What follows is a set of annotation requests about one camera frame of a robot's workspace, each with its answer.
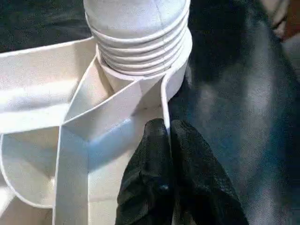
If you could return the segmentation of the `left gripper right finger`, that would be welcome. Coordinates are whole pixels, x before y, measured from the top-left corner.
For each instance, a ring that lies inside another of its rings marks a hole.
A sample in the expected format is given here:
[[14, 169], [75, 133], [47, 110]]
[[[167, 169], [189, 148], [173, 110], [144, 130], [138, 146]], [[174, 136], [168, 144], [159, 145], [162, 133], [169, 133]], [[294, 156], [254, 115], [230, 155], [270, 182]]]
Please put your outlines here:
[[197, 225], [247, 225], [233, 185], [195, 127], [171, 122], [171, 151], [180, 205]]

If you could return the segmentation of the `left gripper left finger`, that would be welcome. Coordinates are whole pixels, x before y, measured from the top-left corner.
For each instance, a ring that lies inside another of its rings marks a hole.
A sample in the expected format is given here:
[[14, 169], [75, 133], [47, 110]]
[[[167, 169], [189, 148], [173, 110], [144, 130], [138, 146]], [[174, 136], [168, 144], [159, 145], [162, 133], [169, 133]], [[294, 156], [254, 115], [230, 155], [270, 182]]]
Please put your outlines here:
[[121, 180], [116, 224], [170, 225], [174, 209], [174, 171], [163, 119], [145, 124], [142, 139]]

